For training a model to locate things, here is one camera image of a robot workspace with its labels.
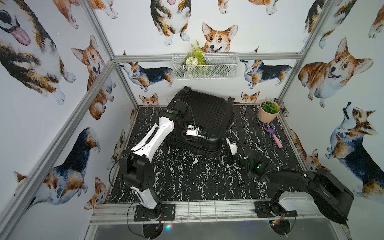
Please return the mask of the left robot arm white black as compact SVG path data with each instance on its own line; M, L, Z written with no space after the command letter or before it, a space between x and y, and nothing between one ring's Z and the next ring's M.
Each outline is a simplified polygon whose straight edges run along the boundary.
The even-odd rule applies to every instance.
M183 110L163 109L156 112L156 122L145 137L120 158L120 172L126 185L137 195L141 206L149 211L161 208L161 199L154 189L154 170L151 164L154 155L175 127L187 140L196 141L204 137L205 129L195 122L189 124Z

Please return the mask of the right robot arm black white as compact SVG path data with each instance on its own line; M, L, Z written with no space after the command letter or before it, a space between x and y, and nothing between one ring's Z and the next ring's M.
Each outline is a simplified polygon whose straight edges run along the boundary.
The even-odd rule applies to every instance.
M292 193L278 191L267 206L256 208L257 213L281 216L295 211L313 212L321 213L338 224L347 222L354 196L329 171L280 168L247 155L236 144L231 144L229 150L234 163L246 170L254 181L282 184L294 189Z

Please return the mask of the black hard-shell suitcase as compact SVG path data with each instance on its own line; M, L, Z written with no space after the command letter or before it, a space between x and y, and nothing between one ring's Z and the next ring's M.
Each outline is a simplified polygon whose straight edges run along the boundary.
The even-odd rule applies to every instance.
M232 122L233 108L234 99L231 97L225 100L184 87L163 109L185 111L189 123L195 122L203 127L206 130L205 135L200 141L185 141L178 134L179 128L175 127L166 137L166 142L207 158L217 157Z

